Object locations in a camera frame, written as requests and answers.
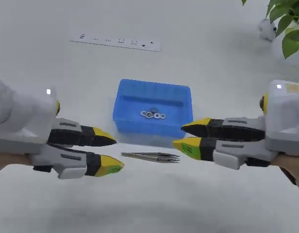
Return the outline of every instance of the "green sticker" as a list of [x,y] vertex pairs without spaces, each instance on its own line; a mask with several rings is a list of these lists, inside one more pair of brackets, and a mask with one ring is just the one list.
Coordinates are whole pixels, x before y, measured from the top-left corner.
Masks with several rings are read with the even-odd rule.
[[182,143],[182,152],[193,159],[201,160],[200,150],[198,147],[192,147],[186,143]]
[[109,167],[107,168],[107,174],[109,174],[109,173],[117,173],[117,172],[119,172],[121,169],[122,169],[122,167],[120,167],[120,166],[109,166]]

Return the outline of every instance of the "white pot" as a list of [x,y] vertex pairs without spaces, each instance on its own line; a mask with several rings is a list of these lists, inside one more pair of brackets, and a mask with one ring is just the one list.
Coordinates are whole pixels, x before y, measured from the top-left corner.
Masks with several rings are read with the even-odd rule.
[[284,58],[282,52],[282,40],[287,34],[287,31],[290,30],[299,30],[299,25],[295,22],[292,22],[290,26],[281,34],[279,35],[272,43],[271,43],[271,50],[274,56],[282,62],[288,63],[292,66],[299,67],[299,51],[288,57],[287,59]]

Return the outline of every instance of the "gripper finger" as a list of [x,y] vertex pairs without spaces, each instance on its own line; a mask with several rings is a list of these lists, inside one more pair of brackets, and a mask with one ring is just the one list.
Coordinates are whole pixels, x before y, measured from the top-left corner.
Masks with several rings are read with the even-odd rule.
[[103,147],[113,145],[116,140],[108,133],[78,122],[57,118],[52,127],[49,144]]
[[59,145],[44,145],[40,154],[31,155],[34,170],[51,172],[59,179],[77,179],[83,176],[100,177],[117,173],[124,164],[107,155],[67,149]]
[[238,170],[241,165],[269,166],[277,152],[265,148],[265,140],[257,142],[222,141],[215,138],[190,137],[173,142],[173,146],[196,160],[215,162]]
[[181,129],[197,137],[220,140],[259,141],[265,137],[263,116],[252,119],[246,117],[205,118],[183,125]]

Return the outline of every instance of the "human hand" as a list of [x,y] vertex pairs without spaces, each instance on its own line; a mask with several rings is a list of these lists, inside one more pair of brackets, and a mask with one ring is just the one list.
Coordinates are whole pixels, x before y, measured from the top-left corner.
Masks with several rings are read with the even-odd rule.
[[29,156],[24,154],[0,153],[0,170],[10,164],[31,165]]
[[296,184],[299,187],[299,157],[279,154],[271,164],[282,167],[290,172],[296,179]]

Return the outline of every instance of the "blue plastic bin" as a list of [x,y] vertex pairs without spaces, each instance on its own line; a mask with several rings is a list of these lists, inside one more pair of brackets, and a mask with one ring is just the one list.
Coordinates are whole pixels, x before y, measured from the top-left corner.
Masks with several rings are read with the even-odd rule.
[[[141,111],[156,108],[165,119],[146,118]],[[119,132],[183,138],[180,128],[193,120],[192,97],[187,86],[122,79],[113,111]]]

